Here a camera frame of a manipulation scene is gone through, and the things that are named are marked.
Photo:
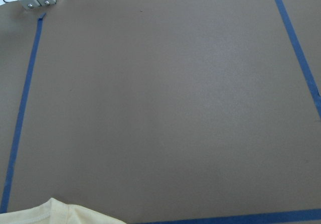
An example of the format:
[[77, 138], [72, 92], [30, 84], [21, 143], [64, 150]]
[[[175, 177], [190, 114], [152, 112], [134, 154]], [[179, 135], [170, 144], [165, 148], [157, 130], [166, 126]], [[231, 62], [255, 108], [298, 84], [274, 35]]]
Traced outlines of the cream long-sleeve graphic shirt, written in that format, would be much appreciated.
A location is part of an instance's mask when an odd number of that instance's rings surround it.
[[1, 214], [1, 223], [123, 223], [123, 221], [54, 198], [25, 210]]

